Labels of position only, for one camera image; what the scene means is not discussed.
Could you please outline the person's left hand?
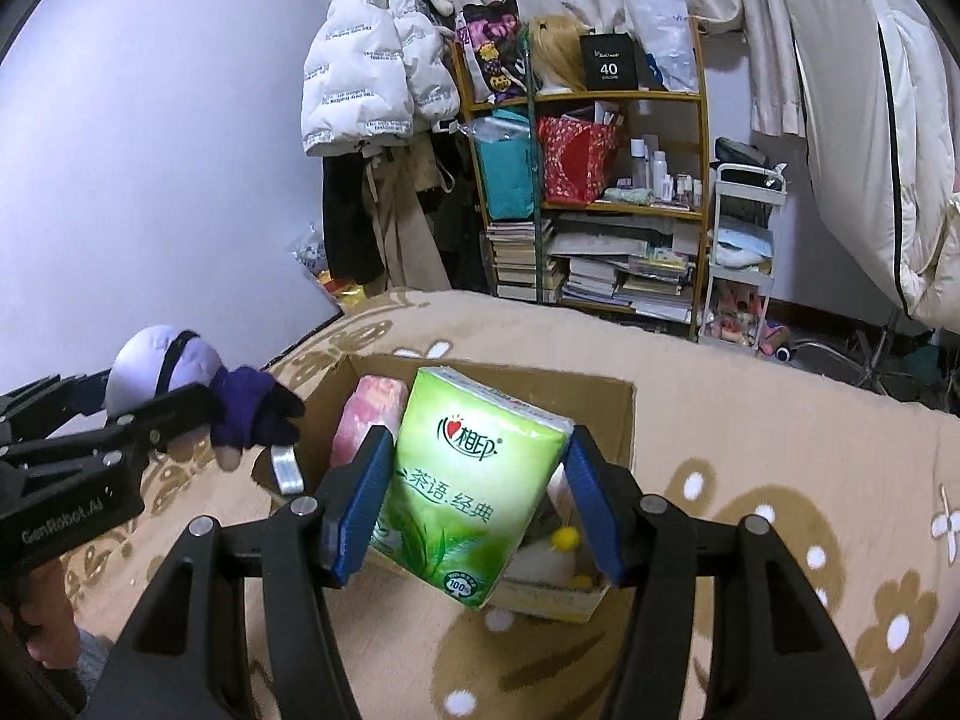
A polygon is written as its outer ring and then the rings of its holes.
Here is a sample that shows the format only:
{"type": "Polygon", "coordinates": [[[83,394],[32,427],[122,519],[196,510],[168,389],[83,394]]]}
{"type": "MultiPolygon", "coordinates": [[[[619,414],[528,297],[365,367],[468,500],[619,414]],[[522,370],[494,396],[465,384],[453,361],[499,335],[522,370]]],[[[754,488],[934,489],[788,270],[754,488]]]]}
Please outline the person's left hand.
{"type": "Polygon", "coordinates": [[[48,670],[73,670],[80,658],[80,633],[65,589],[59,559],[36,567],[18,583],[20,616],[31,629],[29,655],[48,670]]]}

